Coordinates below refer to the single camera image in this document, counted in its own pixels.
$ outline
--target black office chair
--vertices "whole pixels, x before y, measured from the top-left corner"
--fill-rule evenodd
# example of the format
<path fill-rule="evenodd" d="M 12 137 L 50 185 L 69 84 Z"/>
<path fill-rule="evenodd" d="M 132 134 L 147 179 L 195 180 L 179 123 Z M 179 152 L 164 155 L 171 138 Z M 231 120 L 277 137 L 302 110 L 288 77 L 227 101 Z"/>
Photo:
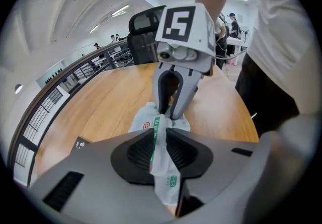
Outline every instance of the black office chair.
<path fill-rule="evenodd" d="M 135 65 L 158 62 L 155 36 L 165 6 L 140 12 L 129 21 L 127 43 Z"/>

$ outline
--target gray surface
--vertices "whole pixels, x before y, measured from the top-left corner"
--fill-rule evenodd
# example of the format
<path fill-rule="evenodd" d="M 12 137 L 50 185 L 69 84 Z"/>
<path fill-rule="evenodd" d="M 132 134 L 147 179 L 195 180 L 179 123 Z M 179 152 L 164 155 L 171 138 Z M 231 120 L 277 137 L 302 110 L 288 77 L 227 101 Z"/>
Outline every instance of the gray surface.
<path fill-rule="evenodd" d="M 250 223 L 277 205 L 301 178 L 320 128 L 319 116 L 298 116 L 263 134 L 258 144 L 194 135 L 211 148 L 214 160 L 204 176 L 186 181 L 190 193 L 206 204 L 180 219 L 170 216 L 152 187 L 130 185 L 112 169 L 110 154 L 129 135 L 88 144 L 40 177 L 31 191 L 42 199 L 66 171 L 74 170 L 85 177 L 63 209 L 65 216 L 60 215 L 68 223 L 74 223 L 68 217 L 86 223 Z M 255 149 L 245 157 L 230 152 L 233 147 Z"/>
<path fill-rule="evenodd" d="M 84 177 L 61 211 L 69 217 L 85 223 L 163 223 L 173 219 L 152 186 L 127 183 L 111 165 L 113 149 L 132 135 L 87 144 L 42 175 L 30 191 L 43 199 L 68 171 L 76 171 Z"/>
<path fill-rule="evenodd" d="M 220 184 L 220 182 L 216 182 L 215 179 L 207 179 L 207 186 L 204 187 L 204 191 L 201 195 L 204 195 L 208 189 L 212 189 L 212 191 L 217 193 L 217 196 L 215 198 L 212 197 L 213 200 L 208 202 L 199 210 L 177 220 L 176 223 L 201 224 L 209 223 L 210 220 L 213 220 L 216 223 L 242 223 L 244 218 L 244 210 L 249 196 L 261 177 L 266 164 L 270 151 L 271 136 L 272 134 L 268 134 L 266 137 L 262 136 L 260 143 L 256 145 L 256 148 L 248 162 L 242 169 L 240 169 L 241 171 L 235 176 L 235 178 L 226 183 L 225 187 L 223 184 Z M 225 171 L 221 174 L 223 176 L 230 175 L 229 169 L 225 169 Z M 196 188 L 197 183 L 191 184 L 187 182 L 187 184 L 189 185 L 191 192 L 194 192 L 194 190 L 198 189 Z M 217 185 L 224 187 L 224 189 L 222 189 L 222 191 L 218 191 L 218 189 L 213 188 Z"/>
<path fill-rule="evenodd" d="M 154 75 L 153 75 L 153 96 L 154 96 L 154 101 L 156 104 L 156 107 L 159 108 L 159 77 L 165 72 L 168 71 L 172 65 L 163 63 L 161 68 L 160 68 L 160 62 L 158 63 Z M 173 110 L 173 115 L 172 119 L 178 119 L 180 118 L 183 113 L 185 112 L 186 108 L 192 101 L 193 97 L 196 94 L 196 88 L 199 83 L 199 80 L 202 76 L 201 72 L 198 71 L 192 71 L 192 75 L 189 76 L 189 69 L 181 66 L 175 67 L 175 71 L 180 73 L 182 78 L 183 78 L 183 83 L 180 83 L 179 86 L 181 86 L 181 91 L 180 93 L 176 93 L 177 103 L 175 106 L 172 106 Z"/>
<path fill-rule="evenodd" d="M 209 56 L 208 54 L 201 53 L 199 51 L 197 51 L 197 57 L 198 57 L 197 61 L 190 61 L 190 62 L 179 62 L 174 60 L 173 57 L 169 59 L 163 59 L 158 57 L 158 59 L 159 59 L 159 62 L 182 66 L 184 68 L 193 69 L 195 71 L 199 71 L 202 73 L 208 72 L 210 68 L 213 66 L 212 57 Z"/>
<path fill-rule="evenodd" d="M 177 61 L 177 62 L 195 62 L 198 59 L 198 53 L 194 49 L 190 49 L 187 47 L 180 46 L 179 48 L 172 48 L 166 42 L 159 42 L 157 46 L 157 53 L 160 55 L 161 53 L 167 53 L 169 58 L 163 59 L 160 57 L 161 60 L 166 62 Z"/>
<path fill-rule="evenodd" d="M 246 163 L 252 157 L 246 157 L 231 152 L 233 148 L 242 148 L 254 151 L 257 143 L 230 141 L 204 137 L 183 130 L 176 130 L 185 136 L 202 143 L 209 147 L 213 153 L 213 162 L 207 172 L 198 179 L 189 179 L 186 181 L 191 195 L 198 197 L 202 202 L 207 203 L 220 194 L 243 170 Z"/>

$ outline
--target white wall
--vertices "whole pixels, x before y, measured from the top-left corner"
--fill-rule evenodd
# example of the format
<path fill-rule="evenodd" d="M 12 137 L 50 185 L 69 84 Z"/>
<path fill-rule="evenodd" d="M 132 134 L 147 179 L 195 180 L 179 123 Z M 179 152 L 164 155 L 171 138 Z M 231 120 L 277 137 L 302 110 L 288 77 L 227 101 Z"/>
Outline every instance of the white wall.
<path fill-rule="evenodd" d="M 73 53 L 69 54 L 63 59 L 62 64 L 66 67 L 79 58 L 82 54 L 87 55 L 95 50 L 94 44 L 98 43 L 101 47 L 109 45 L 111 40 L 111 35 L 119 34 L 121 38 L 126 37 L 129 34 L 128 22 L 132 14 L 125 13 L 121 16 L 110 18 L 106 23 L 99 26 L 92 34 L 96 37 L 94 42 L 87 44 L 86 46 L 79 48 Z"/>
<path fill-rule="evenodd" d="M 26 111 L 27 107 L 34 99 L 34 97 L 40 92 L 40 86 L 36 81 L 30 82 L 27 86 L 24 86 L 22 92 L 17 95 L 14 94 L 14 90 L 11 91 L 11 96 L 15 98 L 15 103 L 11 107 L 11 111 L 6 115 L 4 122 L 1 125 L 1 155 L 4 162 L 7 162 L 8 150 L 12 136 L 16 130 L 16 127 Z"/>
<path fill-rule="evenodd" d="M 10 44 L 6 44 L 6 38 L 12 33 L 10 31 L 2 33 L 0 51 L 14 51 L 14 53 L 2 55 L 0 61 L 0 138 L 3 152 L 8 150 L 12 135 L 23 113 L 41 90 L 35 80 L 42 84 L 47 79 L 46 76 L 44 80 L 39 79 L 49 68 L 60 61 L 59 68 L 70 65 L 82 54 L 94 51 L 93 45 L 96 42 L 100 46 L 108 45 L 112 34 L 127 36 L 130 18 L 131 14 L 128 13 L 111 18 L 91 34 L 65 39 L 29 54 L 21 50 L 12 50 Z M 23 89 L 17 95 L 14 93 L 16 84 L 23 85 Z"/>
<path fill-rule="evenodd" d="M 44 75 L 37 80 L 37 84 L 40 86 L 40 88 L 43 88 L 46 85 L 46 81 L 49 78 L 53 78 L 52 75 L 56 76 L 56 73 L 58 70 L 64 69 L 64 66 L 61 62 L 58 62 L 57 64 L 53 65 L 50 69 L 44 73 Z"/>

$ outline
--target white table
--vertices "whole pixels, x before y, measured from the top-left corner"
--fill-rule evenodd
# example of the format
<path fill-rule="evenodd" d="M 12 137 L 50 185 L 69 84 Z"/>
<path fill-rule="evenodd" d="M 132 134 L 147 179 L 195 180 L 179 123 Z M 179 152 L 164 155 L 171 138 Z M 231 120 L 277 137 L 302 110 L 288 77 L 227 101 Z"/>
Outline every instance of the white table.
<path fill-rule="evenodd" d="M 94 63 L 95 63 L 95 65 L 99 65 L 99 64 L 102 64 L 104 60 L 106 60 L 106 59 L 100 58 L 100 59 L 96 60 Z"/>
<path fill-rule="evenodd" d="M 227 45 L 234 45 L 235 46 L 234 55 L 237 55 L 238 53 L 240 53 L 240 49 L 242 48 L 242 46 L 245 46 L 243 41 L 236 39 L 236 38 L 232 38 L 230 36 L 227 38 Z M 239 56 L 237 56 L 234 59 L 234 65 L 237 65 L 238 58 L 239 58 Z"/>

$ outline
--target round wooden table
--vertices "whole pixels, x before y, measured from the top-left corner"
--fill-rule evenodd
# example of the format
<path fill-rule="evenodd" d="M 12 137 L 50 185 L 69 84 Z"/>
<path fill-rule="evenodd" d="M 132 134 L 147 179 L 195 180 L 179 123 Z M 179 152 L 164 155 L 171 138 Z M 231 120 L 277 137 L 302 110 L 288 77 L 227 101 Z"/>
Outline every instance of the round wooden table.
<path fill-rule="evenodd" d="M 78 136 L 95 142 L 128 132 L 137 111 L 153 102 L 156 63 L 104 71 L 86 84 L 62 109 L 36 155 L 41 175 L 67 157 Z M 192 132 L 204 136 L 258 142 L 251 116 L 234 85 L 218 67 L 200 80 L 185 112 Z"/>

